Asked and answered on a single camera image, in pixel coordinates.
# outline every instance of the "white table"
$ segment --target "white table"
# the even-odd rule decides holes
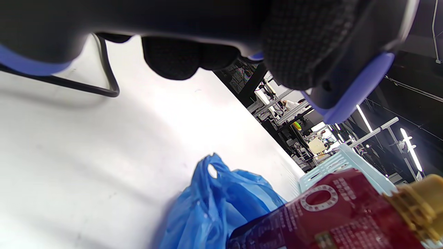
[[[212,72],[168,81],[138,37],[108,45],[117,98],[0,73],[0,248],[155,248],[167,208],[212,152],[298,194],[301,169]],[[61,75],[106,85],[92,39]]]

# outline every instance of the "ceiling light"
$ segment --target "ceiling light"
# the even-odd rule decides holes
[[[403,128],[400,128],[401,134],[403,135],[404,141],[406,145],[408,146],[408,150],[411,153],[412,159],[414,160],[414,163],[419,171],[423,171],[420,162],[418,161],[417,155],[415,154],[414,147],[411,144],[410,138],[406,134],[406,131]]]
[[[372,128],[371,128],[371,126],[369,125],[369,122],[368,122],[368,120],[366,119],[365,115],[364,115],[363,112],[361,111],[361,108],[360,108],[359,105],[357,105],[357,110],[358,110],[358,112],[360,113],[361,117],[363,118],[363,121],[365,122],[366,126],[368,127],[369,132],[372,132]]]
[[[340,134],[338,134],[338,137],[340,138],[340,140],[342,141],[342,143],[345,142],[345,140],[342,138],[342,136]]]

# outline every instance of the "red snack bag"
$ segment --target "red snack bag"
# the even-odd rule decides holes
[[[235,229],[227,242],[227,249],[359,248],[423,247],[410,222],[356,169],[327,175],[292,202]]]

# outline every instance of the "black wire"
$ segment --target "black wire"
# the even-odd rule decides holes
[[[115,79],[114,73],[112,72],[111,64],[109,63],[106,41],[102,37],[97,36],[97,38],[100,44],[101,66],[103,67],[106,78],[108,79],[109,89],[101,88],[98,86],[91,86],[84,83],[60,78],[57,76],[34,76],[34,75],[23,74],[2,64],[0,64],[0,71],[83,92],[94,93],[106,97],[117,97],[120,94],[120,88],[118,86],[117,80]]]

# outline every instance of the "plastic basket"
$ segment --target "plastic basket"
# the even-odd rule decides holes
[[[396,191],[395,185],[384,175],[346,144],[341,144],[335,155],[326,159],[319,166],[300,178],[300,192],[303,193],[327,174],[348,168],[356,168],[361,171],[379,194],[385,193],[389,195],[393,191]]]

